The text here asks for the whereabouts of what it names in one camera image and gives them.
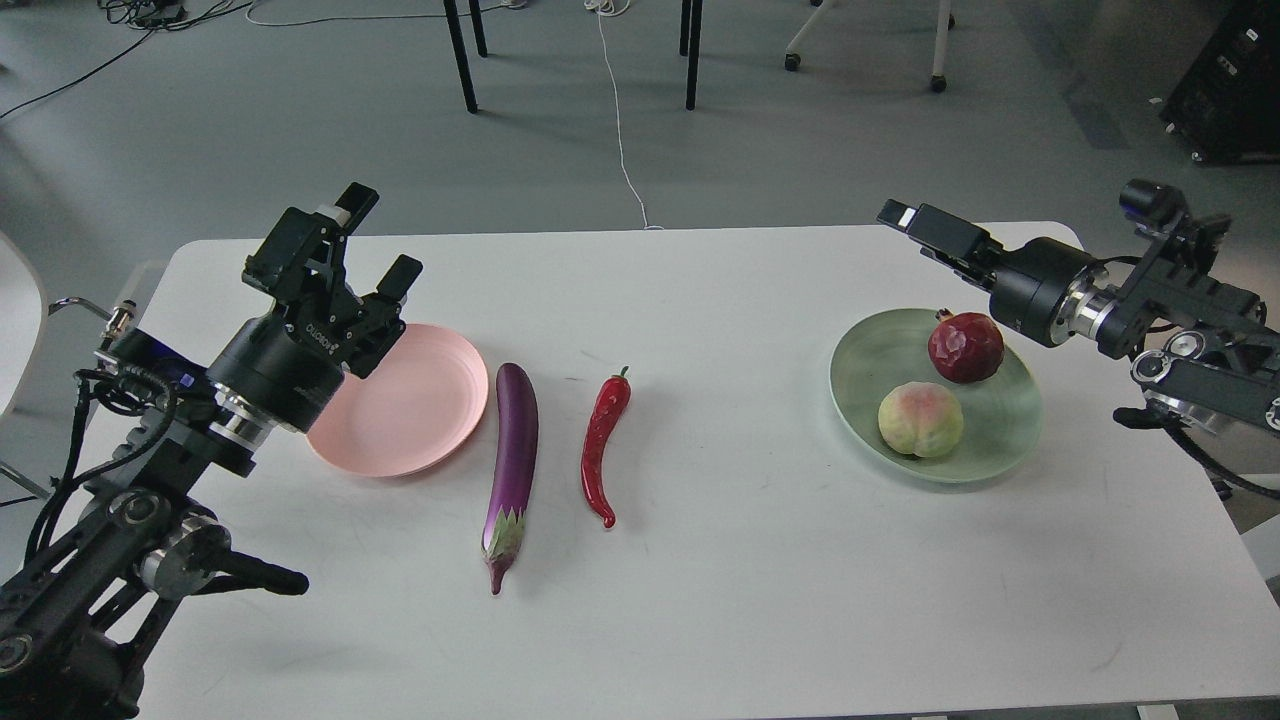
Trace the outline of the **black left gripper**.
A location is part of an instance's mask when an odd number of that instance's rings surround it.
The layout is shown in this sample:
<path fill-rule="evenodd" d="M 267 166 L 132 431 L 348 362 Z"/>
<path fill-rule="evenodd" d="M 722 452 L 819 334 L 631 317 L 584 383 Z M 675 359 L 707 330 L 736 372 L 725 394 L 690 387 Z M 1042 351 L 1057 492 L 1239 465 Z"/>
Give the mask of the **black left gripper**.
<path fill-rule="evenodd" d="M 422 272 L 401 254 L 372 293 L 358 297 L 346 281 L 347 241 L 376 206 L 378 191 L 349 184 L 315 211 L 288 208 L 257 251 L 242 282 L 274 301 L 247 320 L 207 369 L 207 378 L 260 416 L 305 433 L 348 374 L 367 379 L 404 333 L 404 299 Z M 312 322 L 347 322 L 346 345 Z"/>

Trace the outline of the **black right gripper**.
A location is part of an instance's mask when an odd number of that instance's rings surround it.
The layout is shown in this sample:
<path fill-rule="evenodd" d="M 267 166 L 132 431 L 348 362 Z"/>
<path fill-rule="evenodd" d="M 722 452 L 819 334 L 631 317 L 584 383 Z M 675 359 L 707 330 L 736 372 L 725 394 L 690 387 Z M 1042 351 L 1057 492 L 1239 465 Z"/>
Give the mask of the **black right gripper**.
<path fill-rule="evenodd" d="M 983 227 L 929 204 L 887 200 L 877 222 L 920 245 L 920 255 L 989 293 L 989 315 L 1044 347 L 1064 345 L 1073 311 L 1068 300 L 1091 286 L 1100 259 L 1048 237 L 1006 249 Z M 993 263 L 993 270 L 984 263 Z"/>

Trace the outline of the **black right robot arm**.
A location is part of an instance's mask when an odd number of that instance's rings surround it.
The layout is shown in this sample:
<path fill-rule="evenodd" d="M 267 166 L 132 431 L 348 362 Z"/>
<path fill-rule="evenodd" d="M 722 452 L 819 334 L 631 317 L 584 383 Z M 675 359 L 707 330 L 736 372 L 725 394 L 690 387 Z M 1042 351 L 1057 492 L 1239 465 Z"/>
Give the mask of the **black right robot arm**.
<path fill-rule="evenodd" d="M 928 204 L 888 200 L 877 220 L 918 243 L 922 254 L 989 296 L 1001 325 L 1044 347 L 1074 336 L 1130 364 L 1143 407 L 1120 407 L 1114 420 L 1164 430 L 1228 497 L 1234 488 L 1266 498 L 1277 492 L 1226 469 L 1188 436 L 1239 421 L 1277 433 L 1277 332 L 1248 290 L 1211 274 L 1231 219 L 1192 215 L 1183 192 L 1148 179 L 1129 181 L 1119 205 L 1147 241 L 1126 258 L 1120 284 L 1108 261 L 1057 240 L 1037 237 L 1004 247 L 987 229 Z"/>

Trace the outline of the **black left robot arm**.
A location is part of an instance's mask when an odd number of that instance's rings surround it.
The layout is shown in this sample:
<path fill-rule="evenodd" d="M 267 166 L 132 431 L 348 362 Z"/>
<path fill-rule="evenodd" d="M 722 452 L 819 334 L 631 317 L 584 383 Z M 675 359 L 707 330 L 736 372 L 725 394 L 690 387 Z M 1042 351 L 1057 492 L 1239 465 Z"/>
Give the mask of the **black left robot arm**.
<path fill-rule="evenodd" d="M 209 366 L 131 328 L 110 329 L 79 401 L 137 419 L 111 459 L 69 462 L 3 584 L 3 716 L 131 719 L 145 664 L 183 600 L 234 591 L 297 596 L 306 575 L 234 551 L 191 498 L 209 468 L 238 477 L 274 428 L 308 430 L 346 377 L 369 377 L 404 333 L 422 266 L 399 256 L 364 296 L 346 279 L 352 233 L 378 192 L 352 183 L 333 205 L 291 208 L 244 261 L 271 299 Z"/>

